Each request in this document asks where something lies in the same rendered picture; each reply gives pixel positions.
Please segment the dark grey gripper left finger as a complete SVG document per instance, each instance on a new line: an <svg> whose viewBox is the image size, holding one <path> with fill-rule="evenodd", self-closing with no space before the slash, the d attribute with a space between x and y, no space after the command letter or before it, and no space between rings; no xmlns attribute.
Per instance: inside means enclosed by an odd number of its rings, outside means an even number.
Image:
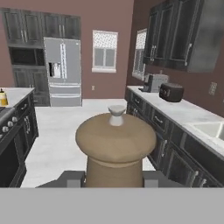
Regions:
<svg viewBox="0 0 224 224"><path fill-rule="evenodd" d="M61 175L50 182L40 185L43 188L80 188L85 186L84 171L63 171Z"/></svg>

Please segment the dark wall cupboard run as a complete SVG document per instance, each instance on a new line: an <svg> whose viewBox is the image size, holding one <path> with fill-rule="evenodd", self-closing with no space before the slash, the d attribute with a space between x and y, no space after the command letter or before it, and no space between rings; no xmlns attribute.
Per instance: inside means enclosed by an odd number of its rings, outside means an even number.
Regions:
<svg viewBox="0 0 224 224"><path fill-rule="evenodd" d="M149 12L143 63L211 73L224 37L224 0L164 0Z"/></svg>

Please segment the black toaster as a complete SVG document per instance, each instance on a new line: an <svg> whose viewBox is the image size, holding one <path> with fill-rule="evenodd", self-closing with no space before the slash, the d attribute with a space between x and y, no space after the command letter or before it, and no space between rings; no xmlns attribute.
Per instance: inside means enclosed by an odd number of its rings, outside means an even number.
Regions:
<svg viewBox="0 0 224 224"><path fill-rule="evenodd" d="M159 97L167 102L180 102L184 88L176 83L163 83L159 89Z"/></svg>

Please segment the dark tall cupboard run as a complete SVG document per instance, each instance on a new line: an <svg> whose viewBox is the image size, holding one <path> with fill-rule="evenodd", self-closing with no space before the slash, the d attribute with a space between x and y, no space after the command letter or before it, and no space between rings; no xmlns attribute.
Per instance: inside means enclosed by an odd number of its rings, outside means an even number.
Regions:
<svg viewBox="0 0 224 224"><path fill-rule="evenodd" d="M51 106L44 38L81 41L81 18L12 8L2 8L0 13L15 86L33 88L36 106Z"/></svg>

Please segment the white framed window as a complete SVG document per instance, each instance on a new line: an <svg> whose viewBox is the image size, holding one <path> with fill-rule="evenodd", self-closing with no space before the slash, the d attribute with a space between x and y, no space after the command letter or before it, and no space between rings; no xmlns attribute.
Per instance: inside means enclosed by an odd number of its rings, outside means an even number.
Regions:
<svg viewBox="0 0 224 224"><path fill-rule="evenodd" d="M132 76L142 81L144 79L144 47L147 30L143 29L136 33L136 48L132 70Z"/></svg>
<svg viewBox="0 0 224 224"><path fill-rule="evenodd" d="M93 73L115 73L118 33L93 30Z"/></svg>

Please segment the dark base cupboard run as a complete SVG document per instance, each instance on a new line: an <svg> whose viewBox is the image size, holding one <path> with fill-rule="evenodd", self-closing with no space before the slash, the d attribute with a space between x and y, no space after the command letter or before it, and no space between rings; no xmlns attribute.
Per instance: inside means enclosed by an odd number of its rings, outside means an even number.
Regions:
<svg viewBox="0 0 224 224"><path fill-rule="evenodd" d="M128 86L125 98L127 113L156 131L156 149L148 156L156 170L182 186L224 187L224 147L189 126L224 118L185 100L165 101L139 86Z"/></svg>
<svg viewBox="0 0 224 224"><path fill-rule="evenodd" d="M39 136L33 92L30 92L16 105L16 111L19 127L17 142L24 159L26 159Z"/></svg>

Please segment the silver fridge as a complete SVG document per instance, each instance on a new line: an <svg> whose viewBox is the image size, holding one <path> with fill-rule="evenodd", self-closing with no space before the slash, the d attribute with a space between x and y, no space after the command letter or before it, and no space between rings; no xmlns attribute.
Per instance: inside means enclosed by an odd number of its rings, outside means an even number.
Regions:
<svg viewBox="0 0 224 224"><path fill-rule="evenodd" d="M52 107L81 105L81 42L44 38L45 63Z"/></svg>

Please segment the white sink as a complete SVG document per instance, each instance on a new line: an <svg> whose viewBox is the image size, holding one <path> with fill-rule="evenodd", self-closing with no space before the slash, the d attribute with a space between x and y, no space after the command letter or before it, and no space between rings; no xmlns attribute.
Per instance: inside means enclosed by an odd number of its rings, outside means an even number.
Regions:
<svg viewBox="0 0 224 224"><path fill-rule="evenodd" d="M213 143L224 147L224 122L191 122L189 126L207 136Z"/></svg>

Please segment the wooden pepper mill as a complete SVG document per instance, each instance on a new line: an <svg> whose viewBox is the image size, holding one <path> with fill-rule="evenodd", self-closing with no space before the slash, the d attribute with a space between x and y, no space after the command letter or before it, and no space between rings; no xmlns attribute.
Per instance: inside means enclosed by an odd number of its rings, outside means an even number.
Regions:
<svg viewBox="0 0 224 224"><path fill-rule="evenodd" d="M129 115L123 106L83 122L75 133L80 150L87 155L87 187L141 187L143 159L157 142L155 130Z"/></svg>

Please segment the yellow condiment bottle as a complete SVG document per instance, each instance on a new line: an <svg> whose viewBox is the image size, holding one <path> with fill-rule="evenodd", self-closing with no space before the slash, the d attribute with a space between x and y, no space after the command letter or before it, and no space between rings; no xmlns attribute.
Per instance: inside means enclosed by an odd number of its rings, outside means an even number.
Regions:
<svg viewBox="0 0 224 224"><path fill-rule="evenodd" d="M7 106L8 99L6 93L0 88L0 106Z"/></svg>

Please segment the black stove with knobs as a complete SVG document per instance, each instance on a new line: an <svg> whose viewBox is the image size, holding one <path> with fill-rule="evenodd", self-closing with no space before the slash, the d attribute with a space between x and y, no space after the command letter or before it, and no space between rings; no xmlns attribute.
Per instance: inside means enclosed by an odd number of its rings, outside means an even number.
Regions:
<svg viewBox="0 0 224 224"><path fill-rule="evenodd" d="M20 187L26 174L25 160L14 108L0 107L0 187Z"/></svg>

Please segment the grey coffee machine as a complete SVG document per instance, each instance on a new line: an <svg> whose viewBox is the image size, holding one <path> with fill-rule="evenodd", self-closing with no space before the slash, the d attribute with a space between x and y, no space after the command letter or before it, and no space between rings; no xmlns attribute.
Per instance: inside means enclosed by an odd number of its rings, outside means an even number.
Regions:
<svg viewBox="0 0 224 224"><path fill-rule="evenodd" d="M143 78L143 86L139 90L146 93L158 93L160 86L168 80L169 76L166 74L147 73Z"/></svg>

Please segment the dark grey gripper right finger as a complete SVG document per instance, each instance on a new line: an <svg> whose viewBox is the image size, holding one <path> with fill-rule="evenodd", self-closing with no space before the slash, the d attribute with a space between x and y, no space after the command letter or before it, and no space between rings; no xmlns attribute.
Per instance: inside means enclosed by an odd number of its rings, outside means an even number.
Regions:
<svg viewBox="0 0 224 224"><path fill-rule="evenodd" d="M169 180L161 171L143 171L143 186L146 188L182 187L180 183Z"/></svg>

